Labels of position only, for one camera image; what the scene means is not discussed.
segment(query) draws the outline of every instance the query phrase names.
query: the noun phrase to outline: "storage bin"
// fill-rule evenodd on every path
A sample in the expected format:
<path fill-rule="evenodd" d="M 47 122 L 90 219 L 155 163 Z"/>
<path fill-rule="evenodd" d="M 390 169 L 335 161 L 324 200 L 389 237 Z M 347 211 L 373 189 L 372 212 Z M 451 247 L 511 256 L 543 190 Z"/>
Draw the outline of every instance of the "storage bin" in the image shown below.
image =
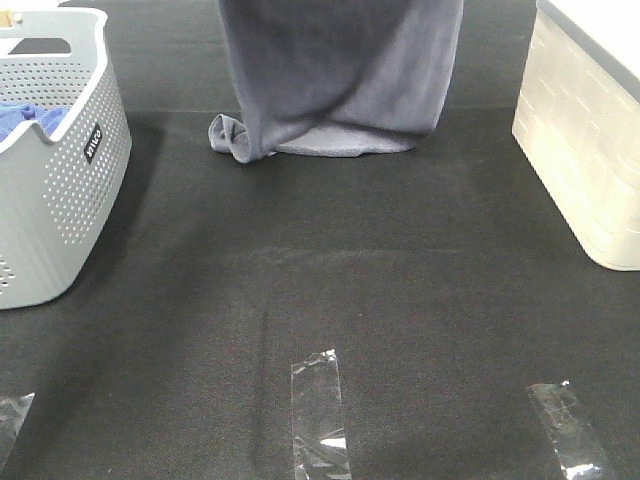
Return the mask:
<path fill-rule="evenodd" d="M 513 133 L 586 253 L 640 269 L 640 5 L 539 0 Z"/>
<path fill-rule="evenodd" d="M 23 122 L 0 143 L 0 308 L 64 292 L 95 244 L 124 176 L 131 137 L 104 38 L 107 15 L 14 13 L 0 38 L 58 38 L 71 53 L 0 57 L 0 102 L 68 106 L 49 137 Z"/>

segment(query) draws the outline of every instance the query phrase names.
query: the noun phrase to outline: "black fabric surface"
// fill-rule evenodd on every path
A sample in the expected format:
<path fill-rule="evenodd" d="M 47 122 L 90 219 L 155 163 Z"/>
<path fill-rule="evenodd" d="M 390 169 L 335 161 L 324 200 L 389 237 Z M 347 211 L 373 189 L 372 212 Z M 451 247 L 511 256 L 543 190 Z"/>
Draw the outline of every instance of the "black fabric surface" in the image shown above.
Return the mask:
<path fill-rule="evenodd" d="M 473 30 L 492 12 L 470 4 Z M 454 92 L 472 105 L 495 74 Z M 292 478 L 290 364 L 328 348 L 355 480 L 560 479 L 524 389 L 565 379 L 638 478 L 638 274 L 580 250 L 512 107 L 449 108 L 404 154 L 250 167 L 211 152 L 211 118 L 129 106 L 129 170 L 78 281 L 0 312 L 0 388 L 37 394 L 0 478 Z"/>
<path fill-rule="evenodd" d="M 71 0 L 65 5 L 109 14 L 109 48 L 128 110 L 237 112 L 216 4 Z M 449 107 L 515 105 L 534 15 L 535 0 L 465 0 Z"/>

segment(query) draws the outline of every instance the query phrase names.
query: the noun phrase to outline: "gray laundry basket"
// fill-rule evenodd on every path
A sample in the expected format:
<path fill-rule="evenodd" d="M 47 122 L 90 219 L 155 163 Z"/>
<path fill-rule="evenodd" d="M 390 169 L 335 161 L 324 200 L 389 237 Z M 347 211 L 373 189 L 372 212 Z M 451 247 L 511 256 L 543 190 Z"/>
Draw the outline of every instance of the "gray laundry basket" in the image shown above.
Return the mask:
<path fill-rule="evenodd" d="M 104 39 L 107 15 L 58 8 L 14 20 L 0 38 L 62 38 L 71 53 L 0 57 L 0 102 L 70 111 L 50 137 L 32 121 L 0 142 L 0 309 L 43 303 L 73 283 L 131 150 Z"/>

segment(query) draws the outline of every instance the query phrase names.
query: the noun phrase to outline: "clear tape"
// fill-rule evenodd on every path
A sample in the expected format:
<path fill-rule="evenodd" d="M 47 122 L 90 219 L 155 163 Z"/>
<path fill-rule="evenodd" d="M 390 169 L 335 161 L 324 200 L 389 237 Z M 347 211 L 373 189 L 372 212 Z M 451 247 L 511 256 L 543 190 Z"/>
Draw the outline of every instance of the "clear tape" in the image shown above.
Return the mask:
<path fill-rule="evenodd" d="M 291 366 L 296 480 L 351 480 L 335 350 Z"/>
<path fill-rule="evenodd" d="M 0 396 L 0 472 L 9 460 L 34 397 L 33 393 L 19 398 Z"/>
<path fill-rule="evenodd" d="M 569 382 L 532 385 L 527 392 L 567 480 L 617 479 Z"/>

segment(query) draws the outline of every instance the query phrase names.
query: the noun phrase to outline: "folded towel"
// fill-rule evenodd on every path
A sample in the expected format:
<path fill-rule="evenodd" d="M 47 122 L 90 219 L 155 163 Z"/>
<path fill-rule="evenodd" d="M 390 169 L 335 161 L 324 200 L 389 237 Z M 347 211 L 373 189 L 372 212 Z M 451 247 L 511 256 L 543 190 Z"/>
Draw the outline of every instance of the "folded towel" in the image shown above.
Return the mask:
<path fill-rule="evenodd" d="M 20 123 L 28 120 L 36 120 L 42 125 L 47 135 L 51 135 L 67 113 L 69 113 L 67 107 L 47 110 L 32 104 L 0 103 L 0 142 L 7 138 Z"/>

